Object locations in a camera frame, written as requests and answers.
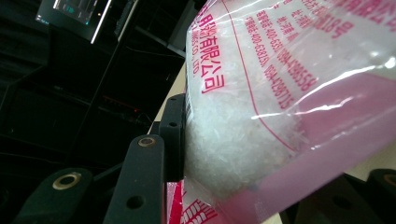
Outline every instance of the beige surface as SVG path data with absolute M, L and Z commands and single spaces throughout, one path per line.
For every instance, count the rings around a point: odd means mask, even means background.
M 180 72 L 177 76 L 175 83 L 173 84 L 171 90 L 169 91 L 166 99 L 176 94 L 182 93 L 185 88 L 186 84 L 186 64 L 182 66 Z M 163 115 L 163 108 L 165 105 L 166 100 L 163 103 L 157 117 L 155 118 L 156 121 L 161 120 L 161 116 Z M 357 178 L 362 180 L 366 180 L 370 171 L 378 168 L 389 168 L 396 170 L 396 142 L 389 147 L 379 151 L 374 156 L 369 158 L 366 161 L 361 162 L 359 165 L 353 167 L 346 171 L 349 175 L 354 175 Z M 263 224 L 281 224 L 279 214 L 274 215 L 273 217 L 269 218 Z

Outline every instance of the screw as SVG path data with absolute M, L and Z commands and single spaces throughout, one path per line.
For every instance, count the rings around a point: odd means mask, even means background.
M 155 139 L 152 137 L 144 137 L 139 140 L 139 146 L 141 147 L 152 147 L 155 145 Z

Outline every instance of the pink line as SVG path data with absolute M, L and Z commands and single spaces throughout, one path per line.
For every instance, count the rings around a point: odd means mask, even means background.
M 221 0 L 222 4 L 224 5 L 225 9 L 228 12 L 228 16 L 230 17 L 230 21 L 231 24 L 233 25 L 233 18 L 231 17 L 230 11 L 228 10 L 227 6 L 224 3 L 224 0 Z M 238 49 L 239 49 L 239 55 L 241 56 L 241 60 L 242 60 L 242 65 L 244 66 L 244 70 L 245 70 L 245 76 L 247 78 L 247 85 L 248 85 L 248 89 L 250 92 L 250 98 L 251 98 L 251 102 L 253 103 L 253 108 L 254 111 L 256 112 L 256 115 L 259 116 L 259 111 L 257 109 L 256 106 L 256 102 L 254 101 L 254 96 L 253 96 L 253 92 L 251 90 L 250 87 L 250 80 L 248 79 L 248 72 L 247 69 L 245 67 L 245 61 L 244 61 L 244 57 L 242 56 L 242 51 L 241 48 L 239 46 L 239 41 L 238 41 L 238 37 L 236 36 L 236 31 L 235 31 L 235 27 L 233 26 L 233 34 L 235 35 L 235 40 L 236 40 L 236 44 L 238 45 Z M 259 118 L 260 122 L 262 123 L 262 125 L 264 125 L 264 127 L 280 142 L 283 144 L 283 146 L 287 147 L 288 149 L 295 151 L 296 149 L 294 149 L 293 147 L 289 146 L 286 142 L 284 142 L 279 136 L 276 135 L 276 133 L 274 133 L 268 126 L 267 124 L 262 120 L 262 118 Z

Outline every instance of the plastic bag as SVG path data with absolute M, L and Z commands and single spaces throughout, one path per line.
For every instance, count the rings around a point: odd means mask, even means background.
M 395 8 L 208 1 L 187 34 L 186 191 L 258 223 L 394 141 Z

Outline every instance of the bag of white granules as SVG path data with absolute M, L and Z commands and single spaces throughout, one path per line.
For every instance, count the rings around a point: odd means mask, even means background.
M 187 33 L 185 223 L 200 203 L 260 223 L 396 140 L 395 8 L 207 1 Z

